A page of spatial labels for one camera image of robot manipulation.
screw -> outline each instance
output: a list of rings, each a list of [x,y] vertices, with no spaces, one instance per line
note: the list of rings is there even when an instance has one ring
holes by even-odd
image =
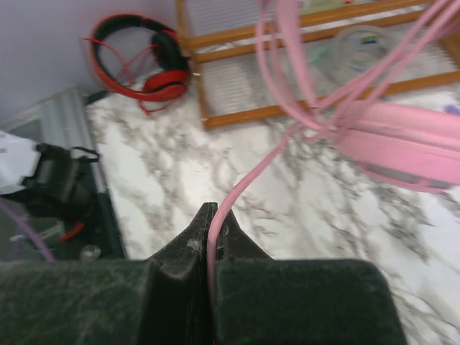
[[[80,252],[80,261],[92,262],[101,256],[101,248],[94,244],[84,246]]]

headphone ear cup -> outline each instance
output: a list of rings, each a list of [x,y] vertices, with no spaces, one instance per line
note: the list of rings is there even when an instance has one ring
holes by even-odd
[[[142,87],[143,93],[151,93],[152,102],[166,102],[181,97],[186,91],[187,73],[170,70],[148,78]]]
[[[188,61],[180,53],[178,41],[174,32],[161,31],[150,40],[152,53],[157,58],[158,65],[163,70],[187,70]]]

pink cord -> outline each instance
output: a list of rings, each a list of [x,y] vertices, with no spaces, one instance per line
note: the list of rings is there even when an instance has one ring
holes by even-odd
[[[267,61],[265,57],[264,35],[265,35],[265,17],[267,7],[270,0],[259,0],[260,2],[260,18],[256,24],[256,51],[257,61],[264,80],[272,95],[275,97],[280,107],[286,114],[291,115],[297,123],[291,126],[278,146],[266,156],[266,158],[258,164],[248,175],[246,175],[235,188],[227,195],[225,200],[218,208],[216,215],[211,222],[211,227],[208,233],[207,245],[207,260],[208,260],[208,284],[211,303],[215,303],[215,287],[214,287],[214,265],[216,263],[216,245],[221,230],[222,224],[231,207],[234,205],[237,198],[251,184],[251,182],[259,176],[266,167],[278,156],[283,147],[288,143],[289,138],[296,131],[301,129],[312,129],[316,131],[313,137],[305,137],[302,139],[305,142],[312,142],[326,135],[333,137],[335,142],[339,142],[347,129],[359,120],[359,115],[371,106],[379,96],[381,96],[388,86],[396,79],[400,72],[406,68],[415,58],[415,56],[428,43],[439,40],[446,35],[458,30],[460,22],[449,22],[451,18],[460,9],[460,0],[436,0],[432,6],[426,9],[417,22],[410,28],[409,32],[403,37],[396,48],[378,65],[362,73],[354,80],[348,82],[345,86],[335,91],[329,97],[319,101],[315,95],[311,85],[310,73],[308,66],[305,64],[306,58],[303,52],[302,41],[299,35],[299,19],[298,19],[298,0],[276,0],[276,11],[274,25],[272,25],[270,52],[272,65],[275,69],[275,77],[277,82],[272,79]],[[428,28],[426,33],[414,44],[410,49],[407,48],[415,35],[432,19],[438,15],[436,21]],[[299,87],[305,96],[305,100],[310,105],[310,111],[303,109],[296,101],[293,93],[289,91],[288,83],[282,75],[280,67],[280,59],[277,51],[278,44],[276,36],[282,34],[286,50],[288,52],[290,62],[294,67],[294,74],[297,78]],[[359,110],[354,111],[353,116],[347,114],[347,110],[354,103],[359,95],[375,82],[386,69],[393,67],[391,72],[384,80],[369,94],[368,98],[362,101],[359,105]],[[318,122],[321,118],[321,111],[332,106],[335,102],[345,97],[336,109],[335,114],[324,123]]]

red headphones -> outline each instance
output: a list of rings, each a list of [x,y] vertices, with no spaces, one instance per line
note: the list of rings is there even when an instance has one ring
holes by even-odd
[[[116,81],[101,62],[102,42],[119,30],[142,27],[155,32],[150,43],[152,54],[158,65],[164,70],[149,77],[142,91],[132,90]],[[187,91],[190,75],[188,61],[180,53],[176,34],[173,29],[153,19],[136,14],[121,14],[109,17],[93,30],[91,41],[91,59],[98,77],[113,91],[121,95],[146,102],[166,102],[181,97]]]

clear tape roll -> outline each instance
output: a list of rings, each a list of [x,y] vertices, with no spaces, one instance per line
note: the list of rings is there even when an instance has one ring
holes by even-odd
[[[366,32],[374,35],[379,39],[379,45],[385,54],[380,58],[365,61],[356,59],[346,48],[346,41],[354,34]],[[370,25],[357,25],[340,31],[331,42],[331,54],[324,58],[318,65],[320,69],[339,85],[348,83],[351,79],[357,77],[365,70],[373,67],[383,58],[385,58],[396,46],[394,36],[381,27]]]

